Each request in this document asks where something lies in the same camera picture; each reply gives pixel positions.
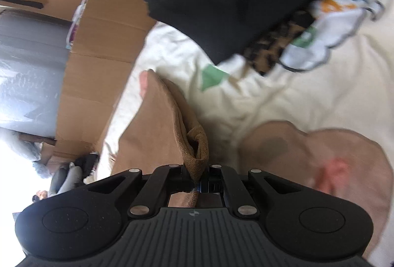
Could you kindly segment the brown printed t-shirt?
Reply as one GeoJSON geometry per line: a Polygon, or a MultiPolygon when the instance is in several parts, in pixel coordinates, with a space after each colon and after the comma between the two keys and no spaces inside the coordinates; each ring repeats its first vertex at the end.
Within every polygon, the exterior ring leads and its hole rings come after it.
{"type": "Polygon", "coordinates": [[[209,160],[208,138],[177,85],[153,70],[139,77],[142,105],[119,139],[112,174],[139,168],[151,174],[167,164],[186,166],[197,182],[209,160]]]}

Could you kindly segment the black garment pile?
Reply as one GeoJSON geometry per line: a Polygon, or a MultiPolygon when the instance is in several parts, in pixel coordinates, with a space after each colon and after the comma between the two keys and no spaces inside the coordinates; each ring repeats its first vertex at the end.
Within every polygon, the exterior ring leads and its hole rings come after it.
{"type": "Polygon", "coordinates": [[[82,169],[82,178],[87,178],[99,162],[99,154],[92,152],[77,158],[73,163],[82,169]]]}

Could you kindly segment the grey neck pillow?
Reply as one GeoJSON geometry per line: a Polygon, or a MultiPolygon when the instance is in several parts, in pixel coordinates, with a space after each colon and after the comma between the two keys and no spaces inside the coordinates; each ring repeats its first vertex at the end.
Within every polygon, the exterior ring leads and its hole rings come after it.
{"type": "Polygon", "coordinates": [[[83,186],[83,170],[73,162],[64,164],[58,168],[51,179],[48,196],[56,196],[83,186]]]}

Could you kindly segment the cream bear print bedsheet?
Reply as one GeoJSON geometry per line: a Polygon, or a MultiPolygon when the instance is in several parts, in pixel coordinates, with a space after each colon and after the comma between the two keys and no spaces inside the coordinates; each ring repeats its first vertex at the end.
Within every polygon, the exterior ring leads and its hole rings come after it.
{"type": "Polygon", "coordinates": [[[157,23],[131,71],[103,144],[98,177],[109,176],[126,127],[142,99],[146,69],[172,81],[205,129],[213,162],[236,169],[268,124],[284,125],[298,161],[267,160],[278,176],[314,184],[319,156],[329,157],[323,134],[338,133],[352,167],[346,195],[369,200],[374,236],[368,259],[393,264],[393,0],[319,0],[316,22],[265,75],[234,55],[214,65],[189,37],[157,23]]]}

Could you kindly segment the leopard print cloth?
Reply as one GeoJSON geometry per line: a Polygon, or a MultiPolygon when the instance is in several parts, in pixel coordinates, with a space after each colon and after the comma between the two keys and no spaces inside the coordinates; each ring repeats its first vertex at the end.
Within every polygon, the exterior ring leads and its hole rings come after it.
{"type": "Polygon", "coordinates": [[[261,76],[265,76],[279,62],[284,49],[314,21],[315,18],[306,10],[294,12],[262,34],[259,39],[251,42],[243,51],[242,56],[252,69],[261,76]]]}

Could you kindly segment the small teddy bear toy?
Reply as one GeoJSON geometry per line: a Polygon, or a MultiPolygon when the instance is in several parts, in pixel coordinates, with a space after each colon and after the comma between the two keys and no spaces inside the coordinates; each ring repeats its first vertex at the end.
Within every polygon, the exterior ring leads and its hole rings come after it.
{"type": "Polygon", "coordinates": [[[32,197],[32,202],[38,202],[40,200],[44,200],[48,198],[48,192],[46,190],[39,190],[32,197]]]}

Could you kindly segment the clear plastic bag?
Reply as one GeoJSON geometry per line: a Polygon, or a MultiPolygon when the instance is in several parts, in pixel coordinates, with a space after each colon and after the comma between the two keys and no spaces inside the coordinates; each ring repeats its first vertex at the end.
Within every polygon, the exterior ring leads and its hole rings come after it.
{"type": "Polygon", "coordinates": [[[45,139],[27,133],[13,132],[13,149],[27,161],[40,178],[51,176],[46,163],[42,160],[41,152],[45,139]]]}

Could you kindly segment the brown cardboard sheet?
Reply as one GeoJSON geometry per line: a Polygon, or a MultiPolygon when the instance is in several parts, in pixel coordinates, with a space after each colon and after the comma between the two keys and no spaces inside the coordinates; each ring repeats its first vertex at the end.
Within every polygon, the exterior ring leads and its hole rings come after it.
{"type": "Polygon", "coordinates": [[[100,152],[134,62],[155,21],[144,0],[88,0],[76,32],[50,160],[100,152]]]}

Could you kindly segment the pink white bottle pack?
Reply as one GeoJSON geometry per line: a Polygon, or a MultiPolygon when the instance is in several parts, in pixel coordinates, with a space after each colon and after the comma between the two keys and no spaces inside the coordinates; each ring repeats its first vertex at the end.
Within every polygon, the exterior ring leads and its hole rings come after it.
{"type": "Polygon", "coordinates": [[[73,46],[73,41],[75,39],[75,35],[77,33],[78,27],[80,25],[80,20],[82,18],[83,12],[87,5],[88,0],[81,0],[81,3],[78,5],[77,9],[75,10],[72,18],[72,24],[69,28],[67,37],[66,37],[66,48],[70,50],[73,46]]]}

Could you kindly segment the grey metal cabinet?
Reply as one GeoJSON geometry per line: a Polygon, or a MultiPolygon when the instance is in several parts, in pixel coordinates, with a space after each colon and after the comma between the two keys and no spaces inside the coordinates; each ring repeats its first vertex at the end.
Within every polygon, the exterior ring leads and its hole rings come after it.
{"type": "Polygon", "coordinates": [[[22,10],[1,12],[1,127],[55,137],[70,26],[22,10]]]}

